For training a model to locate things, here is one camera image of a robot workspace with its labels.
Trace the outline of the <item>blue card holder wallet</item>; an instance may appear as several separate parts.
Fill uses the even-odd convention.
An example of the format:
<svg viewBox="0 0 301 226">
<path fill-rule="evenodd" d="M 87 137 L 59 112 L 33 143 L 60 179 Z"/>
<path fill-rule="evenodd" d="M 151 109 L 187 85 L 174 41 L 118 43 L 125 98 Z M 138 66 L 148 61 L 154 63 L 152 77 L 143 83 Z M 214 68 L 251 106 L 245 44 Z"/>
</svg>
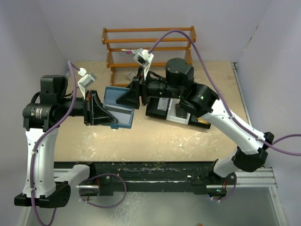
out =
<svg viewBox="0 0 301 226">
<path fill-rule="evenodd" d="M 108 124 L 111 129 L 131 129 L 132 127 L 135 113 L 134 108 L 117 104 L 116 102 L 128 90 L 128 88 L 114 86 L 107 86 L 105 88 L 103 107 L 117 119 L 117 122 Z"/>
</svg>

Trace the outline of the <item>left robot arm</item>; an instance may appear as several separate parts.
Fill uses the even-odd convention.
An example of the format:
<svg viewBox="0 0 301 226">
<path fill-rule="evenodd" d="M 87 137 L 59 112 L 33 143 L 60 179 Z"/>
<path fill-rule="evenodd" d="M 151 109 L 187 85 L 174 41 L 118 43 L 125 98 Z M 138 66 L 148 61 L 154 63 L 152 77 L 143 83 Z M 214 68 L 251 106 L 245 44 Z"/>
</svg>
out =
<svg viewBox="0 0 301 226">
<path fill-rule="evenodd" d="M 92 162 L 77 162 L 64 177 L 54 177 L 55 143 L 60 124 L 68 116 L 81 116 L 85 125 L 110 125 L 118 120 L 107 110 L 95 90 L 82 98 L 67 98 L 68 80 L 63 75 L 45 75 L 40 91 L 23 110 L 28 142 L 28 167 L 24 189 L 14 199 L 16 206 L 54 209 L 66 206 L 72 188 L 82 181 L 91 185 L 97 173 Z"/>
</svg>

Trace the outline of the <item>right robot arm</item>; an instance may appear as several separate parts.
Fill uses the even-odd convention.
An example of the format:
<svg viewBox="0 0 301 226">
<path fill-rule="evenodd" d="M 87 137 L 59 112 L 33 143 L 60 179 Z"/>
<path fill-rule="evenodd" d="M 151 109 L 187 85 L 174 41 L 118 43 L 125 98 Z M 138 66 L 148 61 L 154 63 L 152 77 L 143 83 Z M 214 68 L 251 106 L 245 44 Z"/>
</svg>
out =
<svg viewBox="0 0 301 226">
<path fill-rule="evenodd" d="M 117 103 L 134 109 L 147 105 L 150 98 L 179 99 L 179 106 L 187 113 L 214 125 L 237 145 L 228 157 L 217 159 L 209 172 L 209 179 L 220 184 L 237 170 L 254 172 L 264 165 L 274 135 L 252 128 L 240 117 L 227 111 L 221 95 L 210 87 L 194 81 L 194 68 L 182 58 L 167 61 L 166 76 L 148 72 L 144 75 L 140 66 L 137 76 L 129 84 L 129 90 L 117 99 Z"/>
</svg>

